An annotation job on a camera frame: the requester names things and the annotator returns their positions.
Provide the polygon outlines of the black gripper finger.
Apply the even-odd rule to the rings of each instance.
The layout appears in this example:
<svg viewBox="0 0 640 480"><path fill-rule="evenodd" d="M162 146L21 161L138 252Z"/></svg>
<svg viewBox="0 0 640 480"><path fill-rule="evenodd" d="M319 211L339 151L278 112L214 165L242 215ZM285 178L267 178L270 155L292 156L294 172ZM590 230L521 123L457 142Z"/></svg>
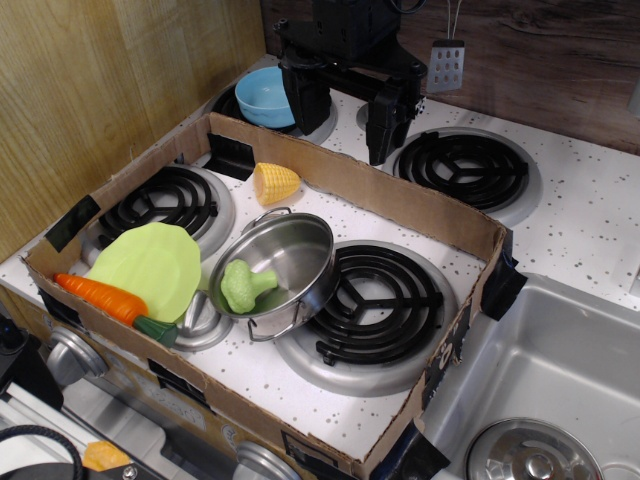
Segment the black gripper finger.
<svg viewBox="0 0 640 480"><path fill-rule="evenodd" d="M295 67L280 62L283 85L296 126L304 135L316 131L329 118L329 87L319 76L319 69Z"/></svg>
<svg viewBox="0 0 640 480"><path fill-rule="evenodd" d="M419 82L383 83L368 103L366 144L370 165L384 164L388 156L404 144L422 99Z"/></svg>

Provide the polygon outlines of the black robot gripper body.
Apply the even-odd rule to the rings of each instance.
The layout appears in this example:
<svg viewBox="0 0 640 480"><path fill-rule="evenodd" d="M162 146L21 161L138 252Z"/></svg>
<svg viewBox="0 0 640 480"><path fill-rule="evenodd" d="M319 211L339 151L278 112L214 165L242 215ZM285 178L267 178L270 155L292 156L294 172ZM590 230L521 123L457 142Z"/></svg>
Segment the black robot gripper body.
<svg viewBox="0 0 640 480"><path fill-rule="evenodd" d="M385 88L402 101L419 101L427 66L397 39L401 20L425 5L417 1L314 1L309 21L281 19L282 66L295 75L372 101Z"/></svg>

